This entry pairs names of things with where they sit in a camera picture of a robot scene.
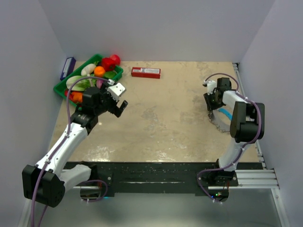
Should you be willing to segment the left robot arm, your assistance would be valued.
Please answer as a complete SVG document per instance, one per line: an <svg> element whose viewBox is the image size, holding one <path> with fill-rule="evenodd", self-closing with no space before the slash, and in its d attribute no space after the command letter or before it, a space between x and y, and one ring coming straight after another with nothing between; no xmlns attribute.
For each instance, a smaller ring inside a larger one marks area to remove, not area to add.
<svg viewBox="0 0 303 227"><path fill-rule="evenodd" d="M23 192L27 199L49 207L56 207L64 194L84 182L94 185L98 181L97 168L85 162L63 171L67 161L98 123L98 116L109 112L120 117L128 102L118 107L126 91L121 83L85 90L82 103L71 115L66 129L51 150L34 166L26 165L22 171Z"/></svg>

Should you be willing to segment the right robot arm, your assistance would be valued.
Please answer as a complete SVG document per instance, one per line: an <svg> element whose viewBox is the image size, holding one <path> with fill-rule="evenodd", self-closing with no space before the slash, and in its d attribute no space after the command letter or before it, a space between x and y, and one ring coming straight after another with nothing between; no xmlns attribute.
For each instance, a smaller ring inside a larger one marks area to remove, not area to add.
<svg viewBox="0 0 303 227"><path fill-rule="evenodd" d="M232 76L224 74L217 81L210 77L203 82L207 88L204 94L208 116L212 123L222 131L230 133L232 138L227 151L218 159L218 168L211 173L211 181L217 186L228 180L227 172L236 170L237 164L246 148L260 140L265 131L265 105L256 103L244 97L239 92L240 85L236 81L236 89L232 89ZM215 111L223 106L232 109L230 125L225 124L215 116Z"/></svg>

